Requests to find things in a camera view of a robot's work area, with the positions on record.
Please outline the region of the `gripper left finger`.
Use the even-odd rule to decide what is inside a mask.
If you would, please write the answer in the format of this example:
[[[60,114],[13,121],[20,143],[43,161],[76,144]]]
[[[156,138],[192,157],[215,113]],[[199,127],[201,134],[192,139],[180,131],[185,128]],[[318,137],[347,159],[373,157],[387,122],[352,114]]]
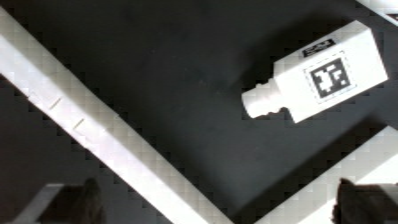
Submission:
[[[107,224],[96,180],[89,178],[82,185],[46,184],[11,224]]]

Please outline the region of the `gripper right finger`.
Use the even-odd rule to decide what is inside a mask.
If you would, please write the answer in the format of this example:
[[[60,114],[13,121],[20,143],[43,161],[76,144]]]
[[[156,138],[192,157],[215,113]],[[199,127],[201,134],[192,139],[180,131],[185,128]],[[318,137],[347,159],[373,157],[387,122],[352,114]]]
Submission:
[[[339,179],[334,224],[398,224],[398,183],[359,184]]]

